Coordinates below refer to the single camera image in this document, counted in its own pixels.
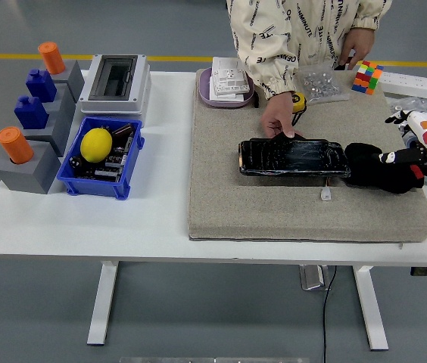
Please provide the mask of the person's left hand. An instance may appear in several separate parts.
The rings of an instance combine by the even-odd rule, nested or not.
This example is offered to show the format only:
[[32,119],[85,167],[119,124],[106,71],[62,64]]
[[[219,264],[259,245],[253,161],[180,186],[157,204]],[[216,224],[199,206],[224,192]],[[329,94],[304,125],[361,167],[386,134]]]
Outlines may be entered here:
[[347,65],[348,69],[352,70],[359,61],[363,61],[370,53],[374,42],[374,29],[352,28],[345,36],[338,65]]

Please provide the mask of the person's right hand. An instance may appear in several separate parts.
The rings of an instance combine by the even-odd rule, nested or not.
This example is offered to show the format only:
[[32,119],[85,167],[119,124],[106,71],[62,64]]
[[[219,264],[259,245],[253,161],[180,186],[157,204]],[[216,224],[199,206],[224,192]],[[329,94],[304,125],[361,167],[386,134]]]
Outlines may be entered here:
[[260,124],[265,136],[273,138],[283,133],[288,138],[296,136],[292,125],[293,111],[298,115],[305,111],[306,101],[298,92],[283,92],[272,96],[268,102]]

